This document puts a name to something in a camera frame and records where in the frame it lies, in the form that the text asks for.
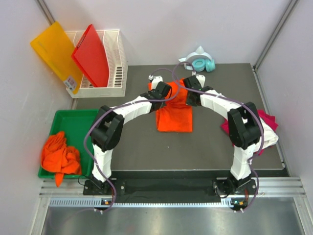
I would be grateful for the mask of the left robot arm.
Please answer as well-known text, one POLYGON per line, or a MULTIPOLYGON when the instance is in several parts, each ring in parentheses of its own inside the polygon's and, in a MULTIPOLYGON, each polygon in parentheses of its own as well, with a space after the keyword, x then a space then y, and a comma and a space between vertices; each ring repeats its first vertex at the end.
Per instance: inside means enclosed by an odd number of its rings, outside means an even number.
POLYGON ((124 124, 165 106, 166 97, 171 91, 171 86, 161 81, 132 101, 112 108, 104 105, 98 110, 84 139, 84 147, 94 162, 90 179, 85 181, 84 195, 105 195, 113 188, 109 181, 112 152, 120 141, 124 124), (88 138, 91 139, 93 154, 87 148, 88 138))

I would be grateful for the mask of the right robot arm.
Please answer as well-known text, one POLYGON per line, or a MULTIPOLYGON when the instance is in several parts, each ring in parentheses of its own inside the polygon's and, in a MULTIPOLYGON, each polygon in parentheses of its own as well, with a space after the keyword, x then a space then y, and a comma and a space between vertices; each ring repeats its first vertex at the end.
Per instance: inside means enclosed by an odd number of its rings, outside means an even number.
POLYGON ((202 87, 195 75, 182 80, 188 91, 186 104, 208 108, 228 123, 228 136, 234 146, 233 164, 224 183, 216 186, 216 193, 241 193, 251 179, 251 162, 258 142, 264 139, 264 129, 252 102, 246 104, 229 99, 213 88, 202 87))

